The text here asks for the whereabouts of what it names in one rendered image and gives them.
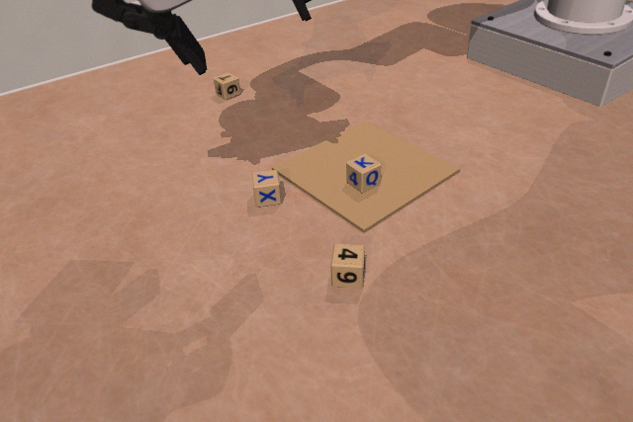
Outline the tan flat square mat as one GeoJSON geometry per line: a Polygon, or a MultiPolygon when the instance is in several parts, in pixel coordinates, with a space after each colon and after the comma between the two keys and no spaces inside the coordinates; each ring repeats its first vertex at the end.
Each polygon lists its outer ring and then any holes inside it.
{"type": "Polygon", "coordinates": [[[272,170],[363,233],[460,172],[366,122],[272,170]],[[346,183],[346,162],[363,154],[382,164],[381,184],[360,193],[346,183]]]}

